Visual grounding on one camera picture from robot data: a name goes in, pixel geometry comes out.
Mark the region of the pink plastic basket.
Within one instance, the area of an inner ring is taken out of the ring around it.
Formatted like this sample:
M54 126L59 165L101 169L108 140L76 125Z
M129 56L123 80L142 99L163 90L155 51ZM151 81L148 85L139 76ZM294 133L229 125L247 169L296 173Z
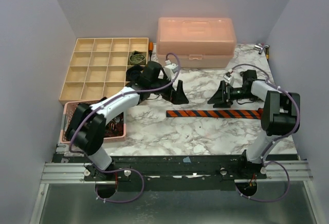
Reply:
M60 143L70 144L70 141L66 139L65 133L68 129L70 121L78 105L80 103L92 105L98 102L100 102L100 100L72 101L72 102L67 102L64 105L60 138L59 138ZM126 139L126 113L121 113L106 126L104 143L121 142L121 141L125 141L125 139Z

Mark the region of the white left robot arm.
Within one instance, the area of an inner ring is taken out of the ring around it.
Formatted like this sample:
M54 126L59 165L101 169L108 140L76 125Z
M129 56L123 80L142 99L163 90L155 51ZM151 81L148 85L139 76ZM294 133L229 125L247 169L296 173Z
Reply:
M80 103L69 123L65 137L71 145L79 148L97 167L96 174L102 180L113 177L112 158L106 153L104 142L107 125L127 109L148 99L150 94L159 94L175 105L187 104L182 81L173 87L180 72L180 65L167 61L166 66L150 61L139 76L126 84L121 91L98 103Z

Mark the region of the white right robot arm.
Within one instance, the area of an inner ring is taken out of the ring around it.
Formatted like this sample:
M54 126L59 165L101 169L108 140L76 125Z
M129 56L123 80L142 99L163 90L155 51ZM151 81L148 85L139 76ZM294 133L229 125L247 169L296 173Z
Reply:
M255 70L241 73L243 83L234 88L229 81L233 79L230 72L214 95L208 100L214 108L230 108L239 99L264 101L261 114L261 128L255 142L245 151L246 161L236 166L237 174L244 179L255 173L254 164L261 164L277 142L298 131L300 126L300 95L286 92L265 80L258 79Z

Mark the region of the orange navy striped tie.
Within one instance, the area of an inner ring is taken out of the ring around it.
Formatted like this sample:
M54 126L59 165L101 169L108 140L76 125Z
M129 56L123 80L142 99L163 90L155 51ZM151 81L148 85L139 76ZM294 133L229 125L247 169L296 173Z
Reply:
M229 109L229 110L167 110L167 118L202 117L202 118L231 118L231 119L261 119L262 108L257 110Z

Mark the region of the pink plastic storage box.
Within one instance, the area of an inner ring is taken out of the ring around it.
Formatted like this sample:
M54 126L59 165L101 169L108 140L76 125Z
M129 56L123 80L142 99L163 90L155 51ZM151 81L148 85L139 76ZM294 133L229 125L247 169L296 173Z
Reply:
M225 68L234 57L236 36L232 19L161 17L156 55L161 65L166 55L178 56L182 68Z

